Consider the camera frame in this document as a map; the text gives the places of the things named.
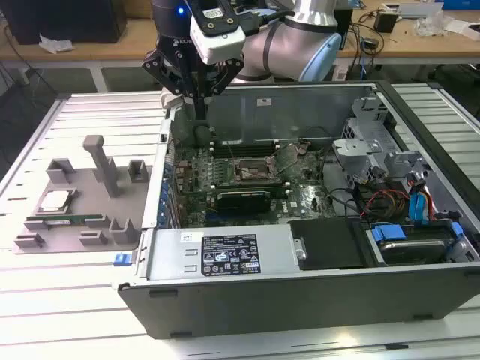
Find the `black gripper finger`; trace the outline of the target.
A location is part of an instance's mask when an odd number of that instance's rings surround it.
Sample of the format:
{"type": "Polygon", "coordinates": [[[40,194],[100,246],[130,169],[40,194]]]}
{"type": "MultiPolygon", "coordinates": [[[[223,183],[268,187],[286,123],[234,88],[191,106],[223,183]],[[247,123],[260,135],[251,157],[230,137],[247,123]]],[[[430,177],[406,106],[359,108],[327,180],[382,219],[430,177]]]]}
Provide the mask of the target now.
{"type": "Polygon", "coordinates": [[[229,59],[217,64],[200,66],[200,119],[206,120],[206,98],[219,95],[244,67],[241,59],[229,59]]]}
{"type": "Polygon", "coordinates": [[[189,98],[193,104],[194,119],[200,121],[201,98],[187,53],[182,49],[174,49],[172,59],[167,61],[170,66],[165,65],[165,58],[159,49],[154,49],[145,57],[142,68],[172,94],[189,98]]]}

